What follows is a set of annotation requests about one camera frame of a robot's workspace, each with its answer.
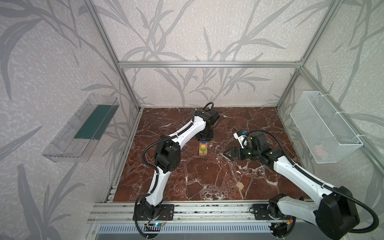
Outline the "small wood cube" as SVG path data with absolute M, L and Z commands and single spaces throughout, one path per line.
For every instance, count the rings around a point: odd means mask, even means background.
M 243 184 L 242 182 L 237 182 L 237 183 L 236 183 L 236 187 L 237 187 L 240 191 L 242 191 L 242 190 L 244 189 L 244 184 Z

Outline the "wide striped wood block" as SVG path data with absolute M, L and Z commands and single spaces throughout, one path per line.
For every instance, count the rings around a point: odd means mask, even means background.
M 202 143 L 200 143 L 200 145 L 199 145 L 199 155 L 200 156 L 205 156 L 205 155 L 207 155 L 207 148 L 206 149 L 201 149 L 201 144 Z

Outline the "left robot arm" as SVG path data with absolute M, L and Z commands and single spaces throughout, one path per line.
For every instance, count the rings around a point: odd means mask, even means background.
M 213 125 L 219 118 L 214 103 L 209 102 L 202 110 L 195 110 L 192 119 L 179 130 L 169 136 L 162 135 L 145 148 L 142 163 L 154 170 L 154 176 L 148 193 L 137 197 L 137 208 L 151 216 L 160 212 L 166 184 L 170 174 L 180 164 L 182 148 L 194 137 L 203 142 L 213 140 Z

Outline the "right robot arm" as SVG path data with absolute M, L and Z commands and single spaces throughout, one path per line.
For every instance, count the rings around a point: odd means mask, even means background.
M 223 155 L 230 161 L 259 161 L 290 180 L 312 200 L 308 203 L 281 195 L 270 200 L 275 212 L 311 223 L 332 240 L 340 240 L 347 233 L 369 233 L 379 226 L 378 215 L 355 199 L 351 191 L 309 173 L 289 158 L 281 142 L 277 142 L 279 148 L 271 148 L 267 135 L 271 133 L 264 130 L 235 132 L 240 146 L 224 151 Z

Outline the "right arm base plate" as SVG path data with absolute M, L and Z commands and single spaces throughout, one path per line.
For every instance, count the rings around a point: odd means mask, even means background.
M 284 215 L 277 205 L 273 204 L 253 204 L 249 212 L 254 215 L 255 220 L 288 222 L 292 218 Z

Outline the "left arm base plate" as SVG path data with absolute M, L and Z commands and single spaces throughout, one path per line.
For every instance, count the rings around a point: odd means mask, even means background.
M 156 207 L 151 205 L 137 205 L 137 209 L 134 212 L 133 220 L 148 221 L 172 221 L 174 218 L 175 205 L 161 204 Z

